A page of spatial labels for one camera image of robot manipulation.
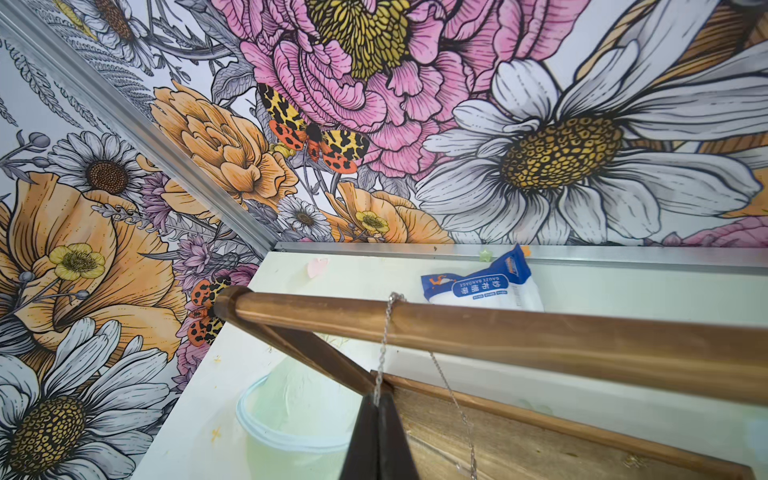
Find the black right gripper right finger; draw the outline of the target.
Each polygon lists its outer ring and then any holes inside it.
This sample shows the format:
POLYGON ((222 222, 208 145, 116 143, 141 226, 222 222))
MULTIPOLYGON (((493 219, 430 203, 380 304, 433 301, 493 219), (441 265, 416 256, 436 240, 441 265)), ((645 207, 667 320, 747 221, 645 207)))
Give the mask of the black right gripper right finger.
POLYGON ((383 394, 378 404, 378 478, 419 479, 394 397, 389 393, 383 394))

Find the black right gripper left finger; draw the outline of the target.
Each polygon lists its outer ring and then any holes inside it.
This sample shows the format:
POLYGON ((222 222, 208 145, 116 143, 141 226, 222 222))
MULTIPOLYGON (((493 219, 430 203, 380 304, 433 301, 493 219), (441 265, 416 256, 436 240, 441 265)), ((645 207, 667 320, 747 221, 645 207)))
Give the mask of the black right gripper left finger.
POLYGON ((373 393, 361 402, 340 480, 379 478, 379 410, 373 393))

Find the wooden jewelry display stand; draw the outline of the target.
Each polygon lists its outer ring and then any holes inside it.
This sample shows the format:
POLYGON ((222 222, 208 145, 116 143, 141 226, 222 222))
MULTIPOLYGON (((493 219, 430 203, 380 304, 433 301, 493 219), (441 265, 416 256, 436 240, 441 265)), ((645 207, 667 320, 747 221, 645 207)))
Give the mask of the wooden jewelry display stand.
POLYGON ((372 373, 330 337, 383 341, 399 370, 445 355, 463 386, 539 397, 702 450, 767 463, 763 328, 258 293, 230 287, 218 317, 360 394, 372 373))

